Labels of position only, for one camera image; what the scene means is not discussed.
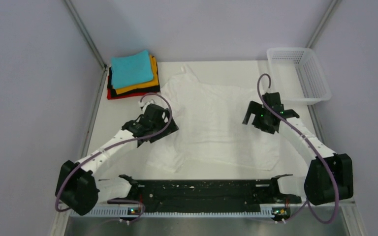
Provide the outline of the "white t shirt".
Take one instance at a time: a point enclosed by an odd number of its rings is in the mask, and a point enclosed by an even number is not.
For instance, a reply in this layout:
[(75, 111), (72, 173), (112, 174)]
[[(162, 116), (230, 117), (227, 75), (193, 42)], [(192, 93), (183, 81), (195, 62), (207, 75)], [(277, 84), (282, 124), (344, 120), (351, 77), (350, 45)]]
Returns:
[(178, 131), (153, 143), (147, 164), (175, 173), (187, 160), (272, 170), (280, 159), (280, 138), (244, 125), (256, 89), (200, 82), (187, 65), (161, 88)]

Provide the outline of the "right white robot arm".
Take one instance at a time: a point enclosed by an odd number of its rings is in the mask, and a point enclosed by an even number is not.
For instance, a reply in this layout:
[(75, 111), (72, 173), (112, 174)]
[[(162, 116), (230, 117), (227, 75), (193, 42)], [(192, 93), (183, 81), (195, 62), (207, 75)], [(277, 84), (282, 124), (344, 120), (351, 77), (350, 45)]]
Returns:
[(286, 110), (280, 94), (266, 93), (265, 104), (250, 101), (243, 124), (252, 125), (262, 132), (278, 133), (299, 153), (308, 168), (304, 177), (283, 175), (269, 189), (269, 197), (276, 203), (283, 202), (289, 194), (306, 198), (314, 206), (350, 199), (354, 195), (352, 159), (347, 154), (337, 154), (323, 144), (302, 122), (293, 110)]

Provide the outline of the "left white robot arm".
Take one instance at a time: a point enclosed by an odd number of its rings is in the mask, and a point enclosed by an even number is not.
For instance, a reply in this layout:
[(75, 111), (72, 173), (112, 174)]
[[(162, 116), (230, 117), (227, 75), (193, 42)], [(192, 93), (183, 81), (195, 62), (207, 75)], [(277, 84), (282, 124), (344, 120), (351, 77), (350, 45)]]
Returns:
[(170, 106), (154, 103), (142, 107), (142, 114), (126, 122), (104, 145), (78, 161), (62, 164), (55, 190), (56, 211), (59, 203), (67, 205), (79, 215), (89, 213), (98, 203), (121, 198), (133, 203), (138, 197), (137, 188), (126, 176), (103, 179), (102, 176), (128, 152), (144, 142), (153, 143), (179, 128), (173, 120)]

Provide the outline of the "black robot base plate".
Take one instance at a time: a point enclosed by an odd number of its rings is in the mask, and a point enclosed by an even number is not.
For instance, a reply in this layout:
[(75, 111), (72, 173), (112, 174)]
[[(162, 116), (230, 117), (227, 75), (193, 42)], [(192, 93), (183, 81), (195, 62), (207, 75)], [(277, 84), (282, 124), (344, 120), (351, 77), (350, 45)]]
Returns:
[(247, 213), (262, 204), (299, 204), (280, 192), (277, 179), (134, 180), (125, 200), (141, 202), (147, 213)]

